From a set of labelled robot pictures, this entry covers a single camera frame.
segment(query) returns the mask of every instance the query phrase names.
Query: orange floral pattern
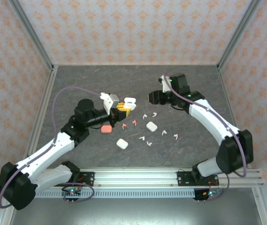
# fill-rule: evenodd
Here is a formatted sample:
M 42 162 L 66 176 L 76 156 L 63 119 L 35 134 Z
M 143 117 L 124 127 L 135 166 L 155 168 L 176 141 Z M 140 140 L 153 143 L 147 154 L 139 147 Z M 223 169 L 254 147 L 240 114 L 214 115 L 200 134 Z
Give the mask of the orange floral pattern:
M 54 64 L 217 64 L 251 0 L 20 2 Z
M 0 0 L 0 169 L 24 157 L 48 71 L 8 1 Z
M 264 170 L 267 181 L 267 0 L 258 8 L 222 76 L 238 126 L 253 135 L 253 165 Z

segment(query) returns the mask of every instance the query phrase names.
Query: wallpaper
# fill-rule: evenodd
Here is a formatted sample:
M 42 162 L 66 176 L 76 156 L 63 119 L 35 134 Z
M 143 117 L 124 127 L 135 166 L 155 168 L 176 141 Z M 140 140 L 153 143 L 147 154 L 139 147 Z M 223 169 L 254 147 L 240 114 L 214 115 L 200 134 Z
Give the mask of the wallpaper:
M 222 76 L 238 126 L 253 135 L 254 166 L 264 169 L 267 180 L 267 0 L 261 2 Z
M 0 169 L 24 157 L 49 70 L 7 0 L 0 0 Z
M 251 0 L 20 0 L 54 64 L 217 64 Z

